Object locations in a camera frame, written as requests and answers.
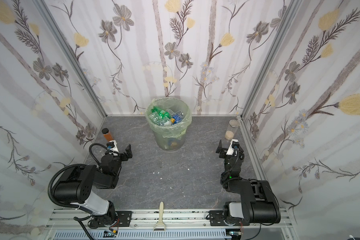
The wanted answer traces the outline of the brown spice jar black lid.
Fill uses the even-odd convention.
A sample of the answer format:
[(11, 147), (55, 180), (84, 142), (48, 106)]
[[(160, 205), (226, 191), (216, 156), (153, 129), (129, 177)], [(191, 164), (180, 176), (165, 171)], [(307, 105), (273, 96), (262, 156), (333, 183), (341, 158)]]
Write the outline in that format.
[(110, 142), (110, 141), (113, 141), (114, 138), (110, 132), (110, 130), (108, 128), (103, 128), (102, 129), (102, 134), (104, 135), (105, 139)]

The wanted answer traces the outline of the mesh bin with green liner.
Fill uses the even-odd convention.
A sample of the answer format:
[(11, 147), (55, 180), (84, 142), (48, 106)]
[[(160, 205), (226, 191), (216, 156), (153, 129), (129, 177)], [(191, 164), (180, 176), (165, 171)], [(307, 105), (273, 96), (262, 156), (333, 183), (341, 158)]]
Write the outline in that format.
[[(177, 124), (165, 122), (157, 113), (152, 112), (154, 106), (169, 112), (172, 116), (181, 111), (184, 113), (184, 119)], [(191, 110), (184, 101), (176, 98), (154, 99), (148, 106), (145, 116), (154, 133), (155, 140), (162, 150), (175, 151), (184, 145), (187, 129), (192, 123)]]

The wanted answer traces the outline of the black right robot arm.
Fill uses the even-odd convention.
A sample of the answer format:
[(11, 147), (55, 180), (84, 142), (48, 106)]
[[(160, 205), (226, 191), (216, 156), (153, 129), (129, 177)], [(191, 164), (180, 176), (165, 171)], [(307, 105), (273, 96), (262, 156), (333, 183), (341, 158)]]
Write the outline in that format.
[(216, 153), (224, 160), (220, 184), (227, 192), (238, 194), (240, 201), (226, 202), (221, 211), (209, 211), (206, 219), (210, 221), (210, 225), (278, 224), (282, 217), (280, 205), (269, 182), (241, 177), (245, 154), (239, 141), (232, 139), (227, 148), (220, 141)]

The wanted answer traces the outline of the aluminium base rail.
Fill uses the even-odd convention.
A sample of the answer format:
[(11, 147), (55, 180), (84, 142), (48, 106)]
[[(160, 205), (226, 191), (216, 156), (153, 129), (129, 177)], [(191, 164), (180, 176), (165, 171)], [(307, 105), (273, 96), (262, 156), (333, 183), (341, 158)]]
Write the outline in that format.
[[(98, 227), (88, 228), (88, 231), (106, 230), (116, 234), (121, 229), (126, 230), (153, 230), (159, 219), (159, 209), (155, 210), (122, 210), (131, 211), (132, 218), (129, 227)], [(281, 221), (274, 225), (250, 224), (249, 226), (217, 226), (212, 227), (206, 219), (208, 209), (164, 210), (163, 221), (166, 230), (183, 229), (224, 229), (232, 239), (245, 240), (297, 240), (298, 235), (293, 227), (292, 220), (285, 209), (281, 209)]]

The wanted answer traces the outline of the small clear glass cup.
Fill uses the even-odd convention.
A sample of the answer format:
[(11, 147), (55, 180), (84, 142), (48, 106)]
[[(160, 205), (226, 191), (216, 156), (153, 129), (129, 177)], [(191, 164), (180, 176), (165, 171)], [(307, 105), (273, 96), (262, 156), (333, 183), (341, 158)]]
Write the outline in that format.
[(105, 149), (100, 146), (94, 146), (92, 147), (92, 152), (95, 156), (102, 156), (105, 152)]

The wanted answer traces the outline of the green bottle yellow cap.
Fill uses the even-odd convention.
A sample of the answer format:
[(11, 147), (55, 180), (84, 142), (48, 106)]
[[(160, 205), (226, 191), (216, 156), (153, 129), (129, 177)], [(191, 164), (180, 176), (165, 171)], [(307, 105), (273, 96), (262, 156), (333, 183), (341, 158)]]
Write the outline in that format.
[(161, 108), (154, 106), (152, 109), (153, 113), (157, 113), (159, 117), (165, 122), (170, 122), (171, 124), (175, 123), (175, 118), (167, 111), (162, 110)]

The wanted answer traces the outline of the cream handled peeler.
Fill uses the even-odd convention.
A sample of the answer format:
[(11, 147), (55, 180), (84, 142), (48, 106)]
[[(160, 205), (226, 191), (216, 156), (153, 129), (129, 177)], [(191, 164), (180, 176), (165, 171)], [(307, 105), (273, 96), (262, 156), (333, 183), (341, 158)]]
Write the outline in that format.
[(159, 219), (158, 219), (158, 222), (154, 225), (154, 228), (153, 228), (154, 231), (165, 231), (166, 230), (166, 224), (163, 221), (163, 215), (164, 215), (164, 202), (160, 202)]

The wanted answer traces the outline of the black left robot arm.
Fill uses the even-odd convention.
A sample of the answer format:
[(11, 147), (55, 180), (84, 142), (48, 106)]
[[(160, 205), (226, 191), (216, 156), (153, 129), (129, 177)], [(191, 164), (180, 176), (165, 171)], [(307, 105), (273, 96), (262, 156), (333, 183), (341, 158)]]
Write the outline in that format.
[(111, 201), (101, 198), (92, 189), (116, 188), (122, 163), (133, 157), (132, 146), (128, 145), (124, 152), (120, 152), (115, 140), (109, 141), (106, 145), (94, 143), (89, 146), (92, 158), (95, 158), (92, 151), (95, 146), (105, 149), (102, 158), (95, 160), (94, 165), (72, 164), (60, 169), (48, 184), (48, 196), (57, 206), (87, 213), (88, 217), (74, 218), (80, 225), (88, 221), (91, 229), (129, 227), (132, 212), (116, 211)]

